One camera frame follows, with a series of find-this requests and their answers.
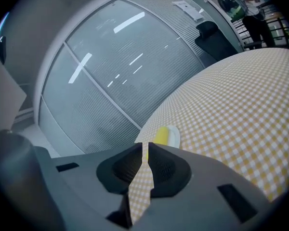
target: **yellow checkered fabric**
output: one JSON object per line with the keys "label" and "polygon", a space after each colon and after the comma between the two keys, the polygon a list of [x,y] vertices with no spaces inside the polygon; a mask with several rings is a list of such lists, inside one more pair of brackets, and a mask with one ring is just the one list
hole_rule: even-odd
{"label": "yellow checkered fabric", "polygon": [[[289,185],[289,50],[260,49],[226,58],[192,77],[152,114],[135,142],[174,125],[180,149],[215,158],[274,200]],[[143,164],[129,188],[131,217],[150,204],[152,172]]]}

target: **glass partition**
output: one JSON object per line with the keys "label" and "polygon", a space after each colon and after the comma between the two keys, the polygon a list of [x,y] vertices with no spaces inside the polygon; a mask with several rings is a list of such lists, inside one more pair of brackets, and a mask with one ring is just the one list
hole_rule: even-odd
{"label": "glass partition", "polygon": [[[77,62],[63,47],[47,77],[42,93],[45,103],[42,103],[39,119],[41,129],[48,135],[49,141],[64,155],[69,151],[71,154],[77,153],[69,139],[85,153],[133,143],[139,129],[111,104],[83,71],[71,83],[77,67]],[[63,135],[58,136],[62,134],[57,131],[59,128],[69,139]]]}
{"label": "glass partition", "polygon": [[141,127],[165,98],[202,70],[172,29],[122,0],[93,14],[67,43],[79,61],[86,62],[90,75]]}

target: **railing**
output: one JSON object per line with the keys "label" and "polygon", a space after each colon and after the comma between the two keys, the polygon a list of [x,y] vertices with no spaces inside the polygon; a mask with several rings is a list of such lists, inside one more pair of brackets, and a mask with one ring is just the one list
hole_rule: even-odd
{"label": "railing", "polygon": [[[284,16],[278,11],[278,9],[271,3],[266,2],[258,6],[258,8],[262,8],[264,10],[264,14],[266,16],[266,21],[271,29],[272,36],[275,40],[275,44],[278,47],[289,47],[289,23],[286,21]],[[275,14],[272,16],[272,19],[269,19],[268,16],[270,14]],[[248,30],[242,23],[242,20],[233,22],[235,29],[240,35],[244,45],[253,43],[252,38]]]}

